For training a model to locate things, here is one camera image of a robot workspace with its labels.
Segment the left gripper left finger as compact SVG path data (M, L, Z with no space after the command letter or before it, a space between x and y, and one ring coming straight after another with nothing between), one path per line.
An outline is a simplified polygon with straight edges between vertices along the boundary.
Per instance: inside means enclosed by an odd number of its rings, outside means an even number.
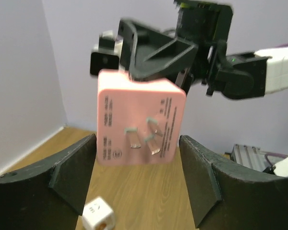
M0 176L0 230L74 230L95 159L96 136L91 134Z

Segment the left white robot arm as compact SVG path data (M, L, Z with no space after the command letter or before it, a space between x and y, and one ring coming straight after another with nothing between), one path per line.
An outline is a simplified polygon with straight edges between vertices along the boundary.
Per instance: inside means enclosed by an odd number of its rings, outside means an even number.
M201 230L288 230L288 156L259 172L187 135L179 139L193 221ZM0 176L0 230L73 230L96 158L96 135Z

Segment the pink cube socket adapter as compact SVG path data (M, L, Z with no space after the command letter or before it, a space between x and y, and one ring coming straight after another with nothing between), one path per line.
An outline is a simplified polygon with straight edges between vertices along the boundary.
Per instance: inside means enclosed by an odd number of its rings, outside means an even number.
M98 162L105 166L171 162L185 103L185 91L167 79L136 82L125 71L100 71Z

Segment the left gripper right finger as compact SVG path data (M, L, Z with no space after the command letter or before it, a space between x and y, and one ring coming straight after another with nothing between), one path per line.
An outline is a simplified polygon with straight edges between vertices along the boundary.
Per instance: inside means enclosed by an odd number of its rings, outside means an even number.
M288 177L244 167L187 135L179 149L196 228L288 230Z

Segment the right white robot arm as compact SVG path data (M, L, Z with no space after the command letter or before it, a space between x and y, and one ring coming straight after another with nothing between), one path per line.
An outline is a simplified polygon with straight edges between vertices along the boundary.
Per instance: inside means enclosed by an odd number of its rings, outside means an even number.
M259 98L288 89L288 46L228 55L233 9L228 4L178 0L174 35L122 18L120 64L135 82L168 79L188 92L207 86L232 100Z

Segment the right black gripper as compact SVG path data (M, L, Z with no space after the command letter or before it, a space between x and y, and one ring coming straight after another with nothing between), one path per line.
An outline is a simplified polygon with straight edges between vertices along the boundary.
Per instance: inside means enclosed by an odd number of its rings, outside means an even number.
M227 55L233 8L205 0L177 0L176 36L131 18L121 18L120 65L134 81L153 81L190 68L194 81L232 100L265 95L268 57L255 52Z

